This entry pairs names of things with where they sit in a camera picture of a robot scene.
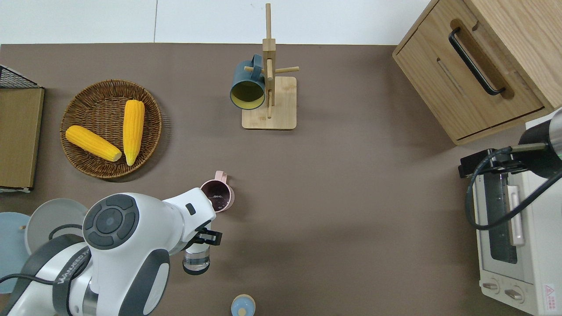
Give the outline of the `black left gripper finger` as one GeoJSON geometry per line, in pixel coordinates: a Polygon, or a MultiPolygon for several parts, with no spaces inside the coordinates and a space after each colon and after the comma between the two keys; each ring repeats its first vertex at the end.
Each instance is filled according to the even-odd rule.
{"type": "Polygon", "coordinates": [[[194,244],[220,245],[222,240],[222,232],[201,228],[196,231],[193,238],[194,244]]]}

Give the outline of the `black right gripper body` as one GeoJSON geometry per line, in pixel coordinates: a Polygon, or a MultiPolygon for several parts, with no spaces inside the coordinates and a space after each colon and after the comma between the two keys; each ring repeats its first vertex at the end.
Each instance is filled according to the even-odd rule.
{"type": "MultiPolygon", "coordinates": [[[[458,175],[460,178],[469,178],[476,171],[480,162],[489,154],[494,152],[494,149],[485,149],[480,152],[473,153],[460,159],[458,166],[458,175]]],[[[486,173],[500,174],[500,173],[519,173],[526,171],[526,166],[514,160],[512,154],[501,154],[492,158],[489,162],[476,172],[477,175],[486,173]]]]}

